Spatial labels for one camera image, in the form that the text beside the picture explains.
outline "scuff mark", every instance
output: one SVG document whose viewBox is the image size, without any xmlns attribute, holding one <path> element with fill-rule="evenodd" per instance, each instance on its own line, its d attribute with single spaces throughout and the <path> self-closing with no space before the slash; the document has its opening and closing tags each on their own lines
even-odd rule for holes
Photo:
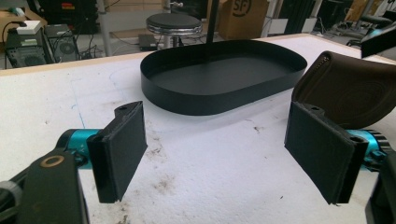
<svg viewBox="0 0 396 224">
<path fill-rule="evenodd" d="M 150 133 L 147 133 L 146 137 L 148 139 L 148 149 L 146 150 L 145 156 L 147 156 L 151 161 L 165 162 L 167 157 L 163 150 L 161 138 Z"/>
<path fill-rule="evenodd" d="M 163 195 L 166 193 L 172 193 L 173 189 L 175 188 L 174 181 L 175 181 L 174 176 L 166 175 L 163 178 L 161 178 L 161 180 L 157 184 L 154 184 L 152 187 L 154 187 Z"/>
<path fill-rule="evenodd" d="M 258 126 L 254 127 L 254 130 L 256 130 L 257 133 L 264 131 L 264 129 L 265 129 L 264 127 L 258 127 Z"/>
<path fill-rule="evenodd" d="M 117 224 L 127 224 L 127 223 L 129 223 L 129 222 L 127 222 L 127 219 L 128 219 L 128 215 L 125 215 L 123 217 L 123 221 L 119 221 Z"/>
</svg>

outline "stool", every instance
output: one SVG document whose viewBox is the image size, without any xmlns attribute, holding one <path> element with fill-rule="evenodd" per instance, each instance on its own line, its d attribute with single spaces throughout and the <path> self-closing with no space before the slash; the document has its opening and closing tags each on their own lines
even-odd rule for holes
<svg viewBox="0 0 396 224">
<path fill-rule="evenodd" d="M 149 31 L 157 35 L 173 37 L 173 47 L 177 47 L 177 40 L 182 35 L 196 35 L 202 31 L 202 23 L 198 19 L 183 14 L 160 13 L 146 19 Z"/>
</svg>

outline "black tray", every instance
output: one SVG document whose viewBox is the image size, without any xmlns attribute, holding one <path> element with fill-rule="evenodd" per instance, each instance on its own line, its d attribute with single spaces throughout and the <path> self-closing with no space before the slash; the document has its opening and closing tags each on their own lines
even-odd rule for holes
<svg viewBox="0 0 396 224">
<path fill-rule="evenodd" d="M 229 40 L 148 55 L 142 91 L 155 105 L 184 115 L 213 115 L 294 87 L 306 60 L 278 45 Z"/>
</svg>

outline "round hole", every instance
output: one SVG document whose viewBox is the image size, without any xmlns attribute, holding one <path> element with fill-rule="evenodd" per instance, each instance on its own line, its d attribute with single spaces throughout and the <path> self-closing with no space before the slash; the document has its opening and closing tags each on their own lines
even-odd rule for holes
<svg viewBox="0 0 396 224">
<path fill-rule="evenodd" d="M 44 168 L 50 168 L 61 164 L 63 161 L 63 156 L 51 156 L 40 162 L 40 166 Z"/>
</svg>

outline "table surface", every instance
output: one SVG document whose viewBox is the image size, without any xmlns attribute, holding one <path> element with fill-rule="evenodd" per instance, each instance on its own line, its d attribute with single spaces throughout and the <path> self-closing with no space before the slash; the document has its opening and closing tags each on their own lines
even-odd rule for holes
<svg viewBox="0 0 396 224">
<path fill-rule="evenodd" d="M 261 39 L 301 54 L 360 51 L 312 35 Z M 140 88 L 148 53 L 0 72 L 0 180 L 51 151 L 68 129 L 102 129 L 120 105 L 143 101 L 148 149 L 122 202 L 100 204 L 80 171 L 91 223 L 365 223 L 377 174 L 361 169 L 350 203 L 327 205 L 284 148 L 291 91 L 214 116 L 183 116 Z M 394 63 L 380 57 L 367 60 Z M 370 128 L 396 146 L 396 111 Z"/>
</svg>

